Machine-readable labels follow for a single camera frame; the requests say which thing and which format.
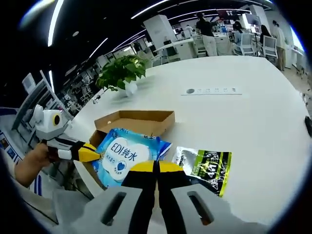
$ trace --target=power strip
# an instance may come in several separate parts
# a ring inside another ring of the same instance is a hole
[[[237,88],[198,88],[187,89],[181,95],[242,95]]]

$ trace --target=white flower pot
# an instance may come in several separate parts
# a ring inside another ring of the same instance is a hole
[[[136,93],[137,83],[135,81],[132,80],[130,83],[128,83],[124,80],[123,82],[125,83],[125,90],[117,87],[117,89],[118,89],[118,91],[122,97],[131,97],[133,94]]]

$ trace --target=blue wet wipes package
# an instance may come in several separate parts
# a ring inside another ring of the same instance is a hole
[[[129,170],[148,160],[162,160],[171,144],[123,128],[111,129],[97,148],[101,154],[92,166],[105,187],[120,186]]]

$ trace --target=potted plant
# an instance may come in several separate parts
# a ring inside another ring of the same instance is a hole
[[[136,55],[127,55],[107,63],[99,74],[96,85],[105,91],[124,90],[126,95],[137,90],[137,77],[145,77],[145,60]]]

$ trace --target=human arm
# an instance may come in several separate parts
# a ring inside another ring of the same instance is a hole
[[[16,181],[24,187],[29,187],[43,167],[50,165],[48,147],[39,143],[32,151],[26,154],[14,168]]]
[[[196,23],[196,32],[197,32],[197,34],[201,34],[201,31],[200,31],[200,29],[199,29],[199,22],[197,22]]]

